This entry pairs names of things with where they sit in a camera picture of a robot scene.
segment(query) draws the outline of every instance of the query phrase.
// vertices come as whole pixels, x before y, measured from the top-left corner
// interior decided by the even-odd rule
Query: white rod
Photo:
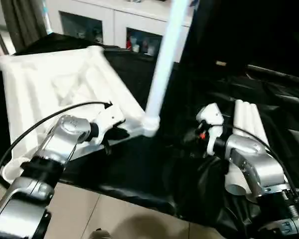
[[[162,40],[153,81],[150,87],[146,107],[146,115],[148,118],[159,117],[187,8],[188,0],[172,1],[167,29]]]

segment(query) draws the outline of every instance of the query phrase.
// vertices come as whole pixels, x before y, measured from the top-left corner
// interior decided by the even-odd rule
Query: white cylinder
[[[235,102],[234,126],[244,128],[244,105],[242,100],[236,100]],[[244,133],[238,129],[233,129],[233,134],[244,136]]]
[[[263,142],[265,142],[267,145],[269,145],[268,139],[266,136],[266,132],[265,132],[263,123],[262,123],[260,115],[259,115],[258,108],[255,104],[251,104],[250,106],[251,106],[252,117],[254,119],[255,135],[258,138],[260,138]]]
[[[237,196],[245,196],[251,193],[243,173],[233,163],[229,164],[228,173],[225,175],[225,189]]]
[[[244,114],[245,114],[245,121],[243,129],[247,132],[255,135],[254,132],[254,120],[251,112],[251,106],[249,102],[244,102]],[[252,138],[251,135],[245,133],[245,137]]]
[[[146,107],[146,117],[154,121],[159,121],[159,113],[173,67],[177,43],[187,8],[188,0],[172,1],[169,21],[158,54]]]

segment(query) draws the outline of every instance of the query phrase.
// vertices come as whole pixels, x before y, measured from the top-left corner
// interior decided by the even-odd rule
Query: black tablecloth
[[[92,43],[51,34],[20,54],[85,48]],[[144,109],[155,60],[113,48],[105,56]],[[197,74],[176,66],[166,93],[160,129],[153,138],[137,137],[113,146],[107,156],[98,151],[71,161],[62,182],[116,197],[173,216],[215,227],[228,238],[252,232],[259,208],[224,189],[228,163],[202,158],[195,147],[185,147],[184,134],[197,126],[195,115],[216,102],[227,122],[234,101],[256,103],[268,140],[299,187],[299,83],[280,78],[229,72],[223,68]],[[0,156],[9,137],[0,73]]]

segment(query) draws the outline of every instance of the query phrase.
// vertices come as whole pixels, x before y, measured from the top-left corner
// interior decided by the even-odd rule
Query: black cable
[[[9,153],[11,153],[11,151],[13,150],[13,148],[25,137],[27,136],[32,130],[34,130],[35,128],[37,128],[39,125],[41,125],[42,123],[46,122],[47,120],[63,113],[63,112],[66,112],[66,111],[69,111],[73,108],[77,108],[77,107],[80,107],[80,106],[85,106],[85,105],[93,105],[93,104],[103,104],[105,106],[105,108],[111,106],[110,103],[106,103],[106,102],[98,102],[98,101],[92,101],[92,102],[85,102],[85,103],[80,103],[80,104],[76,104],[76,105],[73,105],[73,106],[70,106],[70,107],[67,107],[67,108],[64,108],[60,111],[57,111],[45,118],[43,118],[42,120],[40,120],[39,122],[35,123],[33,126],[31,126],[27,131],[25,131],[22,135],[20,135],[12,144],[11,146],[7,149],[7,151],[4,153],[4,155],[2,156],[2,158],[0,159],[0,170],[2,168],[2,165],[5,161],[5,158],[7,158],[7,156],[9,155]]]

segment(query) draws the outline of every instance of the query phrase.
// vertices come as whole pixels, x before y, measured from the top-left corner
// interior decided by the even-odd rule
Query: tile floor
[[[4,193],[0,186],[0,199]],[[215,229],[61,183],[49,210],[45,239],[88,239],[98,228],[113,239],[223,239]]]

